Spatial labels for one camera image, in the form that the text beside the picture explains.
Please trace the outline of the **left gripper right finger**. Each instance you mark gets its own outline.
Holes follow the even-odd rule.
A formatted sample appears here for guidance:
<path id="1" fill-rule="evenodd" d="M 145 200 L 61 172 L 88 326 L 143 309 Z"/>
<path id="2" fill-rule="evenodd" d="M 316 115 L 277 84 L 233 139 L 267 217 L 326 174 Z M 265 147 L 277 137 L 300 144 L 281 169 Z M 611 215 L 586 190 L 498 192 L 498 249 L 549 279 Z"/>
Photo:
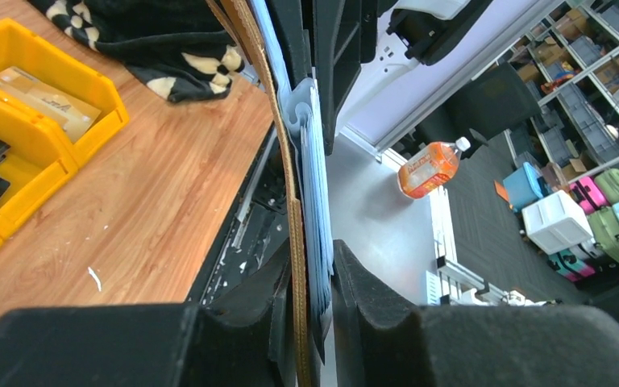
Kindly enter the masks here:
<path id="1" fill-rule="evenodd" d="M 619 324 L 590 306 L 417 306 L 334 242 L 340 386 L 619 386 Z"/>

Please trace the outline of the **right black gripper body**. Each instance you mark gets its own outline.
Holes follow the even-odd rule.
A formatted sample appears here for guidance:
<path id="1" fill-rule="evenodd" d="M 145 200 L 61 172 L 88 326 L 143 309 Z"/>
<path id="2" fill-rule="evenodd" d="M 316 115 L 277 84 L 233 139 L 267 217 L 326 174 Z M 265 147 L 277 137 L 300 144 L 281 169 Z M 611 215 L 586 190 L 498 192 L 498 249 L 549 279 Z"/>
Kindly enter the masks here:
<path id="1" fill-rule="evenodd" d="M 329 156 L 336 120 L 363 64 L 375 58 L 378 18 L 385 0 L 270 0 L 266 6 L 280 43 L 290 87 L 318 83 L 324 150 Z"/>

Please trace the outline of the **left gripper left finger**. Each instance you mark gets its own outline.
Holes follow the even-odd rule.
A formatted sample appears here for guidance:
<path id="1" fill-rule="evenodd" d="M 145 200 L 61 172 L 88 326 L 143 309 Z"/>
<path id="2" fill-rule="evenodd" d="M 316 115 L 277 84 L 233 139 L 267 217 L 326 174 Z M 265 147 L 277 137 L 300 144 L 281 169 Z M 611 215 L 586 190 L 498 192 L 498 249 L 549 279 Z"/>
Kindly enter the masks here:
<path id="1" fill-rule="evenodd" d="M 0 386 L 292 386 L 290 245 L 210 304 L 12 310 Z"/>

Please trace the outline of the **brown leather card holder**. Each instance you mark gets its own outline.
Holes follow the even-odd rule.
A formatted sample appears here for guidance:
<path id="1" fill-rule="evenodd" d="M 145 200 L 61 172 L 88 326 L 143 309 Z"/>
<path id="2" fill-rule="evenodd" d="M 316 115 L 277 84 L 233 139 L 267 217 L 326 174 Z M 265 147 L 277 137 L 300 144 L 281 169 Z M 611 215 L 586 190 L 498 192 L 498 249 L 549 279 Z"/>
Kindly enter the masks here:
<path id="1" fill-rule="evenodd" d="M 279 107 L 281 79 L 272 71 L 272 40 L 263 36 L 263 17 L 268 15 L 265 4 L 254 6 L 251 1 L 208 1 L 217 20 L 244 51 L 268 95 L 284 169 L 291 289 L 293 301 L 293 344 L 297 382 L 300 386 L 317 384 L 314 346 L 310 335 L 308 312 L 305 235 L 297 176 L 294 170 L 290 138 Z"/>

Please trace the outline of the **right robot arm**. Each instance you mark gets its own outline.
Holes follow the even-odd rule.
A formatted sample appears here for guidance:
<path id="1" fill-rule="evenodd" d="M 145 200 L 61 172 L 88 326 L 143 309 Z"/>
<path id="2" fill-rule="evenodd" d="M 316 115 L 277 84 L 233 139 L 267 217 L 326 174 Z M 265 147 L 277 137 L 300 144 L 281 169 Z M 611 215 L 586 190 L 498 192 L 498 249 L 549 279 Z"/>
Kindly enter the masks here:
<path id="1" fill-rule="evenodd" d="M 431 66 L 453 51 L 488 1 L 266 1 L 292 86 L 314 76 L 324 149 L 352 106 L 348 94 L 363 65 L 402 58 Z"/>

